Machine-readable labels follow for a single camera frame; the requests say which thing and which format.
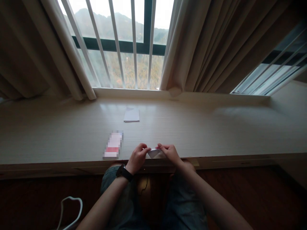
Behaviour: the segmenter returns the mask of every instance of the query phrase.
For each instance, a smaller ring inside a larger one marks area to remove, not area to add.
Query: hand
[[[177,167],[182,162],[174,145],[158,144],[156,149],[161,149],[166,157]]]
[[[137,171],[139,171],[145,162],[146,153],[150,150],[151,148],[148,148],[146,144],[140,143],[132,152],[126,165],[128,172],[134,175]]]

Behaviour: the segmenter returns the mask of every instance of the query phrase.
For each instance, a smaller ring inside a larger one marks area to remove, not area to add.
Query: person's left hand
[[[131,157],[126,165],[126,170],[134,175],[145,162],[146,153],[150,151],[146,144],[140,143],[132,152]]]

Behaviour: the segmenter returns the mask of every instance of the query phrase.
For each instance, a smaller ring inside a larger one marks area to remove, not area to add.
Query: cable
[[[68,225],[68,226],[67,226],[66,228],[64,228],[63,230],[69,229],[69,227],[71,227],[73,224],[75,224],[75,223],[78,221],[78,219],[80,218],[80,216],[81,216],[81,212],[82,212],[82,208],[83,208],[82,200],[81,200],[80,198],[74,198],[74,197],[72,197],[72,196],[66,197],[65,199],[63,199],[63,200],[61,201],[61,216],[60,216],[60,222],[59,222],[59,225],[58,225],[57,230],[59,230],[60,225],[61,225],[61,222],[62,222],[63,210],[64,210],[63,201],[64,201],[64,200],[67,200],[67,199],[70,199],[70,200],[78,200],[78,201],[80,202],[80,211],[79,211],[79,215],[78,215],[77,219],[75,219],[70,225]]]
[[[146,186],[145,186],[145,188],[142,189],[141,194],[139,196],[141,196],[143,191],[147,188],[147,184],[148,184],[148,176],[147,176]]]

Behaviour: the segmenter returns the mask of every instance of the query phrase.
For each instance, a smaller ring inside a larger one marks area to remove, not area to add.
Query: white cable
[[[61,225],[61,222],[62,222],[63,210],[64,210],[63,201],[64,201],[64,200],[67,200],[67,199],[78,200],[78,201],[80,202],[80,211],[79,211],[79,215],[78,215],[77,219],[75,219],[74,222],[72,222],[70,225],[68,225],[68,226],[67,226],[66,228],[64,228],[63,230],[69,229],[69,227],[71,227],[74,223],[76,223],[76,222],[78,221],[78,219],[80,218],[80,216],[81,216],[82,207],[83,207],[82,200],[81,200],[80,198],[74,198],[74,197],[72,197],[72,196],[66,197],[65,199],[63,199],[63,200],[61,201],[61,216],[60,216],[60,222],[59,222],[59,225],[58,225],[57,230],[59,230],[60,225]]]

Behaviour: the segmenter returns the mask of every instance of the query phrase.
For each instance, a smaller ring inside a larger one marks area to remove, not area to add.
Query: white desk
[[[307,152],[306,127],[263,105],[266,100],[187,93],[176,100],[8,102],[0,105],[0,165],[101,162],[114,130],[124,132],[119,160],[129,159],[140,142],[174,144],[180,157]],[[139,108],[140,122],[123,122],[126,107]]]

